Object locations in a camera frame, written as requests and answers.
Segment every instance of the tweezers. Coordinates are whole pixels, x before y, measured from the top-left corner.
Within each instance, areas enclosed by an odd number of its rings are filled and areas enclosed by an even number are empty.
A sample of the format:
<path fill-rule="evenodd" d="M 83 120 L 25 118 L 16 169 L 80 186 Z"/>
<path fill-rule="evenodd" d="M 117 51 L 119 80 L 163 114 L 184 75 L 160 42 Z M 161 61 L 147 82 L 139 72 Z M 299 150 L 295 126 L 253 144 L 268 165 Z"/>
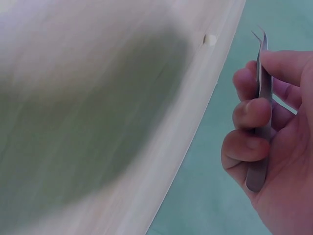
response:
<path fill-rule="evenodd" d="M 268 38 L 266 33 L 262 28 L 260 28 L 263 32 L 263 40 L 261 40 L 254 32 L 254 36 L 260 42 L 260 50 L 257 57 L 257 94 L 256 98 L 265 98 L 269 101 L 272 107 L 272 97 L 273 97 L 273 88 L 272 81 L 273 78 L 269 73 L 264 69 L 261 63 L 261 52 L 264 50 L 268 50 Z M 258 137 L 264 138 L 270 142 L 271 139 L 271 117 L 266 126 L 258 127 L 253 130 L 254 134 Z M 261 191 L 268 171 L 268 156 L 260 161 L 250 162 L 248 166 L 248 171 L 246 175 L 246 187 L 252 192 Z"/>

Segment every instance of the palm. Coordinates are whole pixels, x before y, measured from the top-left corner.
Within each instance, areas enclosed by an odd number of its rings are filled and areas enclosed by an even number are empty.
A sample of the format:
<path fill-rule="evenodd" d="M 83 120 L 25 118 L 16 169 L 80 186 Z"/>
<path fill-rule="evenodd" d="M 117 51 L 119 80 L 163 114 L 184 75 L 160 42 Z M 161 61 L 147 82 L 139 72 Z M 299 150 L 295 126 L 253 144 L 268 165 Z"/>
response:
<path fill-rule="evenodd" d="M 293 234 L 294 223 L 304 221 L 298 215 L 310 216 L 313 211 L 313 206 L 309 209 L 306 205 L 313 197 L 310 135 L 307 115 L 301 105 L 298 114 L 272 140 L 267 182 L 252 204 L 273 232 L 279 219 L 284 218 L 281 226 L 290 225 Z"/>

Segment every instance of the skin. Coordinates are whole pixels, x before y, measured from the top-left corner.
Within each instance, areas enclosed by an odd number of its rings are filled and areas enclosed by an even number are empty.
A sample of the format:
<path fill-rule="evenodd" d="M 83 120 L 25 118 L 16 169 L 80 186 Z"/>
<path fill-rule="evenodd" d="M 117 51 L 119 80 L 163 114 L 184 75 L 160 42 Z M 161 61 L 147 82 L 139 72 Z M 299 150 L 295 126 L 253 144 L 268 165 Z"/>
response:
<path fill-rule="evenodd" d="M 222 145 L 222 165 L 242 187 L 260 219 L 274 235 L 313 234 L 313 51 L 267 51 L 261 62 L 274 77 L 273 91 L 297 114 L 273 104 L 270 143 L 249 130 L 265 125 L 270 105 L 256 92 L 256 61 L 233 76 L 240 103 L 235 130 Z M 268 175 L 259 193 L 246 188 L 247 162 L 269 155 Z"/>

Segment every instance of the wooden board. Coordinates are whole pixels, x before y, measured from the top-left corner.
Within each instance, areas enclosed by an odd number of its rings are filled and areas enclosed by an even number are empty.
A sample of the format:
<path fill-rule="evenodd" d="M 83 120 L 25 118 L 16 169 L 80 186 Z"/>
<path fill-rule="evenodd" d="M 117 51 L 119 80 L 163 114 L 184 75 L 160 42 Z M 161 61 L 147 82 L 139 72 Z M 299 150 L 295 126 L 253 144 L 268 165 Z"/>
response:
<path fill-rule="evenodd" d="M 3 5 L 0 234 L 145 234 L 210 100 L 244 3 Z"/>

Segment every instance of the green floor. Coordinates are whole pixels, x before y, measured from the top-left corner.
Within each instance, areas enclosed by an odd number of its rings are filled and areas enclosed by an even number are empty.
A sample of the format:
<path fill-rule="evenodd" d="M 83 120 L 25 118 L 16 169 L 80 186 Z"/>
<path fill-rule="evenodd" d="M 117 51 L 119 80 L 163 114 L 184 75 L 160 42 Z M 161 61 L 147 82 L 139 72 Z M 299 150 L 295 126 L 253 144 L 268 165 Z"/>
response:
<path fill-rule="evenodd" d="M 313 49 L 312 0 L 247 0 L 228 59 L 186 158 L 148 235 L 267 235 L 241 189 L 220 164 L 224 136 L 238 103 L 233 73 L 256 59 L 257 24 L 269 49 Z"/>

